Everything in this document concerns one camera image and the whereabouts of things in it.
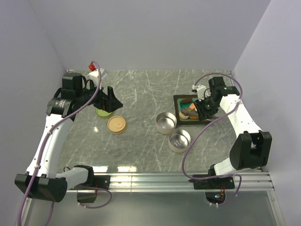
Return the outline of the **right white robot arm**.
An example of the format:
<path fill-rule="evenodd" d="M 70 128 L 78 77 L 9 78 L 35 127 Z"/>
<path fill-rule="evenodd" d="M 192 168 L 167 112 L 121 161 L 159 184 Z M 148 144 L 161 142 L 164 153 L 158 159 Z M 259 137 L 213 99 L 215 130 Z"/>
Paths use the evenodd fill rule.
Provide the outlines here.
<path fill-rule="evenodd" d="M 194 102 L 198 119 L 204 121 L 213 118 L 222 109 L 237 137 L 229 157 L 215 164 L 212 174 L 207 177 L 212 188 L 224 183 L 223 175 L 266 166 L 272 142 L 271 134 L 262 131 L 245 108 L 242 87 L 227 86 L 224 77 L 223 73 L 213 75 L 208 81 L 208 88 L 198 84 L 192 86 L 198 95 Z"/>

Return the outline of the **beige round bun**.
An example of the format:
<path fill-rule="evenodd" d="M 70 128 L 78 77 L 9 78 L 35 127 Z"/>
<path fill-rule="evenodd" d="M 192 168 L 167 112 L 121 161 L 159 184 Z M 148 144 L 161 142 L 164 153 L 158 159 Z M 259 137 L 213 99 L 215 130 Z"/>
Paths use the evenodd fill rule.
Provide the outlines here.
<path fill-rule="evenodd" d="M 179 112 L 179 117 L 180 117 L 182 120 L 187 120 L 187 119 L 189 119 L 190 116 L 189 116 L 186 112 L 180 111 L 180 112 Z"/>

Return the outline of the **metal tongs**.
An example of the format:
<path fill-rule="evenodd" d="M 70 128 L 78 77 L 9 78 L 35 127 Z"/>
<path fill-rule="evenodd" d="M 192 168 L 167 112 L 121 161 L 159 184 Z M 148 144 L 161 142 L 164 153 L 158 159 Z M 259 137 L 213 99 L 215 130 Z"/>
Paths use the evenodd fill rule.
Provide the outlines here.
<path fill-rule="evenodd" d="M 182 112 L 186 112 L 189 116 L 190 115 L 195 115 L 195 116 L 197 116 L 198 115 L 198 112 L 196 111 L 191 111 L 191 109 L 189 108 L 189 107 L 187 107 L 187 108 L 182 108 L 180 111 L 182 111 Z M 218 118 L 218 116 L 211 116 L 211 117 L 209 117 L 209 118 L 201 118 L 201 119 L 199 119 L 199 120 L 214 120 L 214 119 L 217 119 Z"/>

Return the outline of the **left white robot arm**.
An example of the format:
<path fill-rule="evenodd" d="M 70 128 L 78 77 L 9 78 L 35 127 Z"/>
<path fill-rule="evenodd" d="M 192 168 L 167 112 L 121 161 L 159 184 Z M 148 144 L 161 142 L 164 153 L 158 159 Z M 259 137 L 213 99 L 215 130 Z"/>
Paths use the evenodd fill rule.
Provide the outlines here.
<path fill-rule="evenodd" d="M 71 171 L 57 172 L 57 164 L 64 139 L 71 129 L 78 110 L 93 105 L 96 109 L 112 113 L 123 107 L 115 97 L 113 88 L 97 87 L 107 75 L 104 70 L 94 70 L 87 77 L 80 73 L 66 73 L 60 87 L 48 102 L 46 124 L 36 154 L 24 174 L 17 174 L 15 185 L 32 199 L 60 202 L 68 190 L 95 185 L 93 168 L 76 165 Z"/>

